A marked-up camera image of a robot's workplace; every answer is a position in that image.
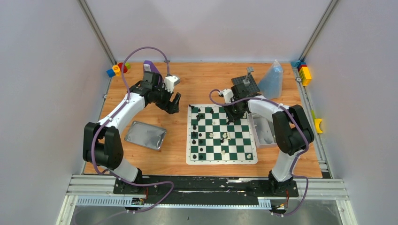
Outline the silver metal tin box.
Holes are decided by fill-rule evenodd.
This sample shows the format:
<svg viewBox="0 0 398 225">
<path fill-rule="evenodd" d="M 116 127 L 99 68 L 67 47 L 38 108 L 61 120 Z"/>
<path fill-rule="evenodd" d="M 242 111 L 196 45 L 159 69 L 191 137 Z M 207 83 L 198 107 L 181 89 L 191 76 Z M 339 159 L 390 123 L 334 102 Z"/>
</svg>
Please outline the silver metal tin box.
<svg viewBox="0 0 398 225">
<path fill-rule="evenodd" d="M 257 149 L 276 147 L 273 123 L 257 114 L 249 114 L 248 120 Z"/>
</svg>

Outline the green white chess board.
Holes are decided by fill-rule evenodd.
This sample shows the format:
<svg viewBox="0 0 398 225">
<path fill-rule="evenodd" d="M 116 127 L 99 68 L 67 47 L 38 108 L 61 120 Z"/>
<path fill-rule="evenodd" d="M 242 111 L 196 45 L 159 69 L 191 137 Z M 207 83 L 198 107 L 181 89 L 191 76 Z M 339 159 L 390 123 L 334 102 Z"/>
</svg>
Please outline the green white chess board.
<svg viewBox="0 0 398 225">
<path fill-rule="evenodd" d="M 253 165 L 257 162 L 256 145 L 247 114 L 230 122 L 221 106 L 188 105 L 188 165 Z"/>
</svg>

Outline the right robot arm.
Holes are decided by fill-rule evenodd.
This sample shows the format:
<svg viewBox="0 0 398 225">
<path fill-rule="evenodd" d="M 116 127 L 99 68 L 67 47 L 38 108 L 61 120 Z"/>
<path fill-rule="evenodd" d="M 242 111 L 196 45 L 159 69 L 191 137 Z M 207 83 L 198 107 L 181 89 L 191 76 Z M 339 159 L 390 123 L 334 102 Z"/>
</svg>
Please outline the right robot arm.
<svg viewBox="0 0 398 225">
<path fill-rule="evenodd" d="M 224 89 L 220 91 L 219 96 L 224 98 L 223 108 L 230 121 L 236 121 L 246 113 L 251 113 L 273 124 L 279 153 L 268 176 L 268 189 L 273 195 L 281 195 L 293 179 L 292 172 L 298 158 L 314 141 L 314 133 L 304 109 L 300 105 L 284 106 L 259 93 L 250 93 L 244 84 Z"/>
</svg>

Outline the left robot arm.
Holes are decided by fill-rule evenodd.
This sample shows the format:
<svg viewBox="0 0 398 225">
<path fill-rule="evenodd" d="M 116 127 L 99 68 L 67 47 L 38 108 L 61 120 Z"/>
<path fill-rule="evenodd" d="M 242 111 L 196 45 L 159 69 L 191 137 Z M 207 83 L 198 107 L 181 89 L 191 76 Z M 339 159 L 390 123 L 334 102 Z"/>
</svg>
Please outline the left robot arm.
<svg viewBox="0 0 398 225">
<path fill-rule="evenodd" d="M 127 89 L 119 105 L 98 122 L 88 122 L 84 127 L 83 160 L 102 166 L 115 177 L 126 181 L 126 188 L 133 194 L 140 193 L 144 181 L 142 172 L 123 156 L 121 134 L 128 123 L 148 104 L 155 104 L 168 114 L 179 112 L 181 94 L 171 99 L 180 78 L 168 75 L 165 78 L 156 72 L 144 72 L 141 81 Z"/>
</svg>

